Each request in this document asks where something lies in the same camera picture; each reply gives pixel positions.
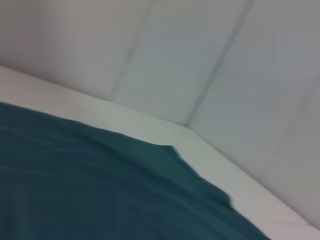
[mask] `teal bedsheet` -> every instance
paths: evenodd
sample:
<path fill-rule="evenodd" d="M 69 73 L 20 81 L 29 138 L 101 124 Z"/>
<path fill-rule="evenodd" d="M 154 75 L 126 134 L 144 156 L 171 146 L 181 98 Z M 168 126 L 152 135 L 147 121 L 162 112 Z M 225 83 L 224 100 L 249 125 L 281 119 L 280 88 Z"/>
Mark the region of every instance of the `teal bedsheet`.
<path fill-rule="evenodd" d="M 0 103 L 3 240 L 267 240 L 171 146 Z"/>

